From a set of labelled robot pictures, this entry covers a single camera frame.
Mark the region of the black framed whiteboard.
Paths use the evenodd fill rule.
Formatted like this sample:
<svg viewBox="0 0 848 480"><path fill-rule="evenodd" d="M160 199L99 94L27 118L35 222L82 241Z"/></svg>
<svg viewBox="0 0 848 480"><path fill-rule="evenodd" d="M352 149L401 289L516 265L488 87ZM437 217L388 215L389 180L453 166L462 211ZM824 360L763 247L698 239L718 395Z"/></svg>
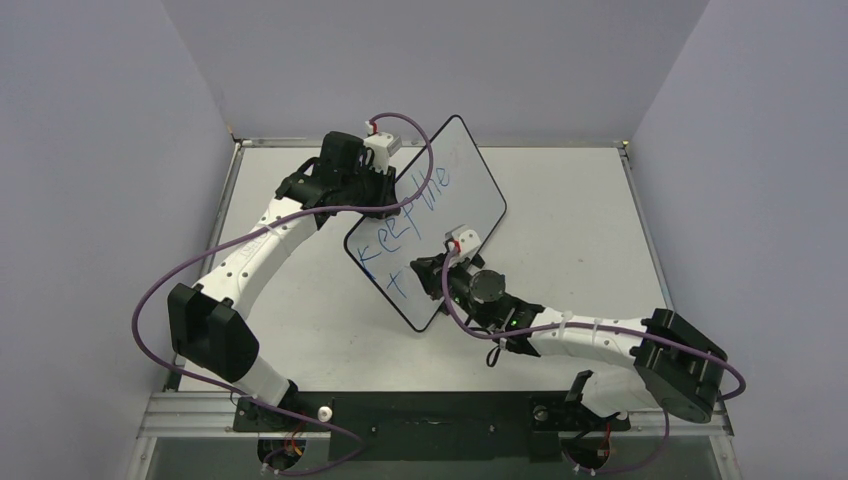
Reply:
<svg viewBox="0 0 848 480"><path fill-rule="evenodd" d="M453 115L431 138L431 173L423 149L398 174L400 200L421 196L386 219L363 218L344 238L349 257L415 332L425 331L439 303L425 293L410 263L445 251L445 236L466 225L486 242L507 212L497 185L464 119Z"/></svg>

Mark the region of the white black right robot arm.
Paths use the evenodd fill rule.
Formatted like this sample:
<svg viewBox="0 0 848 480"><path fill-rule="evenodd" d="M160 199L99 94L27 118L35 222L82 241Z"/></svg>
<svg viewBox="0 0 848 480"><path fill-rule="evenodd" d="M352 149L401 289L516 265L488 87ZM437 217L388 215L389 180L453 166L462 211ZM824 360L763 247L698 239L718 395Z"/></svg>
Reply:
<svg viewBox="0 0 848 480"><path fill-rule="evenodd" d="M410 267L443 312L466 314L455 322L474 338L518 355L610 366L606 374L587 370L573 381L564 413L578 427L654 408L703 424L720 400L726 353L673 310L633 319L580 316L509 294L504 275L477 258L457 261L441 253Z"/></svg>

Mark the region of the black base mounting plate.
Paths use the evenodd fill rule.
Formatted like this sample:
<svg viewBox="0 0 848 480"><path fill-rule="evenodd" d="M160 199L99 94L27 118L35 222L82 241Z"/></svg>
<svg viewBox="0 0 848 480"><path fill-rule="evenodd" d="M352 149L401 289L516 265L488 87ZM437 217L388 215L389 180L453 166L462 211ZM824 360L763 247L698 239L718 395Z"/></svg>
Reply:
<svg viewBox="0 0 848 480"><path fill-rule="evenodd" d="M571 441L630 428L565 391L302 392L294 410L315 417L322 406L364 440L361 461L557 461Z"/></svg>

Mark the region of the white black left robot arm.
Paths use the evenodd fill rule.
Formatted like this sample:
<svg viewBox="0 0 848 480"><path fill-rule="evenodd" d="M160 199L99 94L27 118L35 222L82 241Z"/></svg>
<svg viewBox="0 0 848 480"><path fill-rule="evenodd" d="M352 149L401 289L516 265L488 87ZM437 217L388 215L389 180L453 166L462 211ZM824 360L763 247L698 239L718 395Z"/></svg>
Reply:
<svg viewBox="0 0 848 480"><path fill-rule="evenodd" d="M401 145L384 132L326 134L319 155L281 181L252 239L194 285L178 283L168 294L175 352L260 400L259 416L272 429L297 420L297 386L261 357L247 317L272 276L331 217L330 207L365 207L376 218L398 213L390 159Z"/></svg>

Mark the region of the aluminium front frame rail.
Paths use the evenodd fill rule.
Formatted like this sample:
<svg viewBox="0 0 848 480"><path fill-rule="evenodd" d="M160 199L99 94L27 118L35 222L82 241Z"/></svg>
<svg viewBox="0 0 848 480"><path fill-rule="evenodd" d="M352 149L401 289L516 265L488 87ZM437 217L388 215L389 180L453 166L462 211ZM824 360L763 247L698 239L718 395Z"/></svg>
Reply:
<svg viewBox="0 0 848 480"><path fill-rule="evenodd" d="M259 417L239 408L224 392L159 392L150 396L138 438L283 439L288 430L258 425Z"/></svg>

